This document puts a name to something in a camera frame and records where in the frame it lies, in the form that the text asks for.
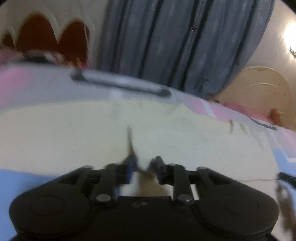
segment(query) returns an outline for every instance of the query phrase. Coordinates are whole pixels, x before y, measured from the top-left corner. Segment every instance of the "blue curtain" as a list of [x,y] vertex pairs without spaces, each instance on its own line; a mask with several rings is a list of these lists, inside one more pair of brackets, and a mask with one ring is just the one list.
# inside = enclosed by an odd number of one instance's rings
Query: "blue curtain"
[[274,1],[110,1],[98,69],[212,96],[255,51]]

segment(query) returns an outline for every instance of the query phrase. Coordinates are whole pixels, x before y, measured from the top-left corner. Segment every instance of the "blue fabric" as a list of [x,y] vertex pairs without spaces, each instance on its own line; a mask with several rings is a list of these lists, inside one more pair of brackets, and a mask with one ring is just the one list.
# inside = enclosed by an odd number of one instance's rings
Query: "blue fabric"
[[290,163],[281,150],[272,149],[280,172],[296,176],[296,163]]
[[98,69],[214,95],[255,51],[274,1],[110,1]]
[[9,205],[21,193],[53,180],[53,177],[37,176],[22,172],[0,170],[0,240],[8,241],[16,235],[10,221]]

